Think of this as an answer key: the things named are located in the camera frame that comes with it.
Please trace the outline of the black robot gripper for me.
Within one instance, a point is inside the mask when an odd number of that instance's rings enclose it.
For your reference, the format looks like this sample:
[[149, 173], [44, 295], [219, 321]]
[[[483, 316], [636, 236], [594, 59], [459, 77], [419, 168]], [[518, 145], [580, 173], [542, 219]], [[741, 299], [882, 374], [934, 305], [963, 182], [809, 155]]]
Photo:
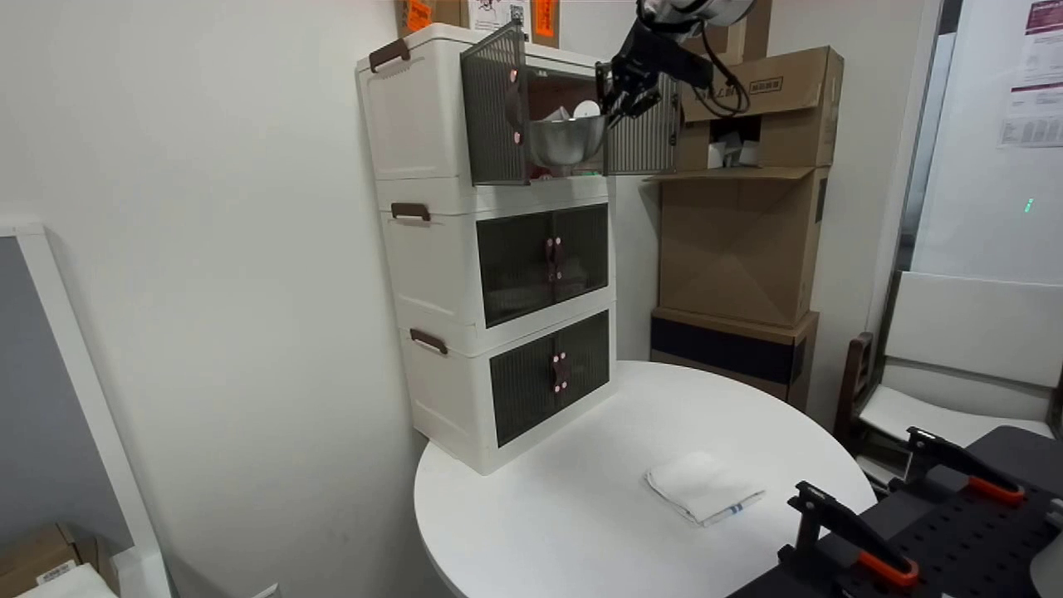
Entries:
[[660, 103], [657, 73], [667, 68], [676, 43], [667, 37], [627, 37], [608, 63], [594, 63], [602, 117], [627, 105], [638, 121]]

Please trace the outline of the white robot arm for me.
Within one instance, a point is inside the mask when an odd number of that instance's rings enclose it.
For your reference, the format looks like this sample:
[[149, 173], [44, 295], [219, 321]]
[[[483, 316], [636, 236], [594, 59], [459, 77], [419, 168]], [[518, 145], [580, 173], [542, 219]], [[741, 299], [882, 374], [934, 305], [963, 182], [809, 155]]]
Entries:
[[636, 0], [636, 23], [623, 50], [594, 68], [600, 105], [608, 124], [638, 121], [657, 101], [657, 77], [688, 82], [716, 117], [751, 109], [751, 92], [718, 58], [708, 32], [753, 14], [762, 0]]

